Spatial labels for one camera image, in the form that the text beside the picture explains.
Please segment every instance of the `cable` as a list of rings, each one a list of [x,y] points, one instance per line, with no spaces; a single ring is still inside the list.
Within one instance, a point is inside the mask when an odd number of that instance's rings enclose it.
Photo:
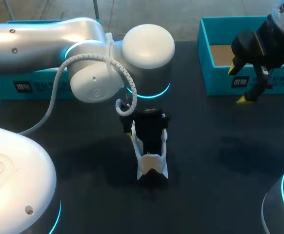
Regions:
[[[5,4],[5,7],[6,7],[7,12],[8,12],[9,15],[10,15],[11,20],[15,21],[14,14],[13,14],[13,12],[12,12],[12,9],[11,9],[11,7],[10,7],[10,4],[9,4],[8,0],[4,0],[4,4]]]
[[[128,110],[122,111],[121,106],[123,104],[123,101],[121,99],[118,99],[115,103],[115,108],[116,108],[117,113],[120,116],[128,116],[128,115],[130,115],[134,112],[134,110],[136,109],[136,106],[137,106],[137,102],[138,102],[138,94],[137,94],[136,85],[135,85],[132,77],[128,73],[128,71],[119,62],[117,62],[116,60],[114,60],[112,58],[107,58],[106,56],[101,56],[101,55],[96,55],[96,54],[80,54],[80,55],[75,55],[75,56],[70,57],[65,62],[63,62],[62,65],[59,67],[59,70],[56,73],[55,78],[54,78],[50,104],[49,104],[48,110],[46,111],[43,118],[37,124],[35,124],[33,127],[29,128],[26,131],[23,131],[19,134],[26,135],[28,133],[31,133],[31,132],[35,131],[36,129],[38,129],[39,127],[41,127],[45,123],[45,121],[49,118],[49,116],[51,115],[51,112],[53,110],[55,99],[56,99],[56,93],[57,93],[57,90],[58,90],[58,85],[59,85],[60,78],[61,78],[61,75],[62,75],[64,69],[68,65],[70,65],[71,63],[76,62],[76,61],[81,61],[81,60],[94,60],[94,61],[101,61],[101,62],[109,62],[113,67],[116,67],[120,72],[122,72],[123,75],[126,77],[128,83],[130,85],[131,91],[132,91],[132,103],[131,103],[131,106]]]

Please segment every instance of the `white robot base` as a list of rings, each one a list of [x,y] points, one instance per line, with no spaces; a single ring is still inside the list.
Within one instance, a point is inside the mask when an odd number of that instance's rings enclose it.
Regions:
[[[143,142],[138,139],[136,135],[136,129],[134,122],[131,127],[131,141],[134,147],[134,151],[138,160],[138,172],[137,179],[140,179],[142,175],[145,175],[149,172],[149,170],[154,169],[160,174],[163,174],[166,178],[168,178],[168,168],[166,162],[166,153],[167,153],[167,131],[164,129],[162,131],[162,155],[152,155],[145,154],[141,155],[143,152]]]
[[[48,153],[36,142],[0,128],[0,234],[51,234],[61,212],[56,184]],[[34,230],[43,220],[50,223]]]

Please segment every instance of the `cardboard box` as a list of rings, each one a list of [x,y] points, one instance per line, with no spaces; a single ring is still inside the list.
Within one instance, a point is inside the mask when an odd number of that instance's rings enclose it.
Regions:
[[[60,20],[30,20],[9,21],[7,23],[54,23]],[[1,100],[24,100],[24,99],[50,99],[53,89],[54,77],[57,69],[46,69],[28,74],[0,76],[0,99]],[[67,71],[64,71],[57,92],[57,98],[73,99]]]
[[[198,54],[207,95],[242,95],[256,83],[252,65],[246,65],[237,76],[229,76],[232,59],[231,42],[243,30],[257,30],[267,16],[201,18]],[[273,89],[264,94],[284,94],[284,65],[275,69],[269,83]]]

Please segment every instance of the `robotic arm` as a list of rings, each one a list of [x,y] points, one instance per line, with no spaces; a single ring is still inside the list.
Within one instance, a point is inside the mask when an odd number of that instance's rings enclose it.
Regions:
[[[246,63],[254,65],[258,83],[238,102],[256,101],[268,85],[269,72],[284,64],[284,0],[256,32],[241,32],[231,44],[235,55],[229,70],[237,74]],[[266,234],[284,234],[284,174],[265,195],[261,218]]]
[[[88,18],[57,23],[0,24],[0,75],[59,67],[50,105],[42,120],[20,134],[0,129],[0,234],[36,233],[33,227],[39,225],[39,220],[50,220],[43,216],[56,194],[55,169],[45,150],[22,135],[39,128],[50,116],[57,86],[66,68],[72,92],[80,101],[102,102],[121,88],[125,90],[128,104],[119,99],[115,106],[134,146],[137,178],[150,169],[168,178],[169,117],[162,110],[162,100],[170,86],[174,52],[172,36],[152,24],[131,29],[123,41],[113,41],[110,33],[106,34],[98,22]],[[20,151],[17,145],[25,150]],[[24,168],[31,169],[31,177]],[[46,177],[41,177],[41,168],[48,172],[43,173]],[[24,177],[37,186],[25,186]],[[17,198],[20,191],[23,195]],[[18,218],[9,221],[12,216]],[[50,234],[55,225],[50,227]]]
[[[269,73],[284,64],[284,0],[268,15],[266,21],[255,31],[239,33],[231,44],[235,57],[229,75],[236,75],[247,63],[253,64],[258,82],[237,101],[256,101],[268,84]]]

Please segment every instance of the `black tabletop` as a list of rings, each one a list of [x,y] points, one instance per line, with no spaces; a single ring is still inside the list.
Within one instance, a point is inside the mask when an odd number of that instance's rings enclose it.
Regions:
[[[114,101],[57,100],[29,137],[58,176],[61,234],[263,234],[261,204],[284,172],[284,96],[255,105],[207,97],[196,42],[177,42],[164,109],[169,180],[136,180],[137,162]],[[0,101],[0,127],[20,132],[48,101]]]

